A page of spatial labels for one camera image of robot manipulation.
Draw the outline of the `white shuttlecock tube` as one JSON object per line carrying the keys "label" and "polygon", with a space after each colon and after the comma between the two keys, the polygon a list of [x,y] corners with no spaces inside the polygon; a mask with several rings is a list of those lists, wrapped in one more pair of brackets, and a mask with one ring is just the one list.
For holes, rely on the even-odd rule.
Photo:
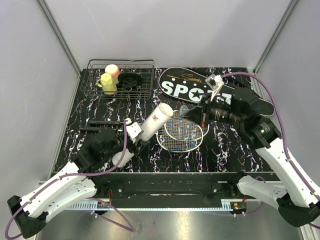
{"label": "white shuttlecock tube", "polygon": [[[173,109],[166,103],[161,102],[147,119],[140,124],[143,133],[138,140],[150,140],[150,138],[173,116]],[[118,152],[112,158],[112,163],[118,168],[123,167],[132,157],[125,157],[125,152]]]}

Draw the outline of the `clear plastic tube cap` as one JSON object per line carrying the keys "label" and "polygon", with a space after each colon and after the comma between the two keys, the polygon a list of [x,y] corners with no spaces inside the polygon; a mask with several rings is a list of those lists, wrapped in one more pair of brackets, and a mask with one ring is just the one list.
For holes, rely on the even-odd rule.
{"label": "clear plastic tube cap", "polygon": [[182,105],[179,109],[179,115],[182,116],[185,113],[187,113],[189,111],[189,108],[187,105]]}

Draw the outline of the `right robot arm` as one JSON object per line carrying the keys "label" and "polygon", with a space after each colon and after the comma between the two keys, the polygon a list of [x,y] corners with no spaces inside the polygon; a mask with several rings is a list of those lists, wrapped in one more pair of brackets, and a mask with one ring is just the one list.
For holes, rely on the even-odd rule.
{"label": "right robot arm", "polygon": [[241,140],[268,163],[284,185],[278,188],[239,172],[227,181],[230,197],[256,198],[277,209],[290,225],[310,225],[320,216],[320,188],[284,146],[284,133],[269,118],[258,113],[257,101],[258,97],[247,88],[235,89],[230,104],[206,93],[199,104],[184,112],[182,117],[200,126],[220,122],[236,127]]}

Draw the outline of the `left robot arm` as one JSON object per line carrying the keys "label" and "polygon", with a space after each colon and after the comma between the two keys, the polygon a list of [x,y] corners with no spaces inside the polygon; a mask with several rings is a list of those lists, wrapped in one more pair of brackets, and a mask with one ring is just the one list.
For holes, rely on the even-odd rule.
{"label": "left robot arm", "polygon": [[104,175],[123,167],[148,144],[139,126],[126,126],[123,133],[111,127],[94,133],[71,160],[40,187],[7,204],[10,223],[15,222],[25,239],[39,233],[57,214],[87,198],[110,193]]}

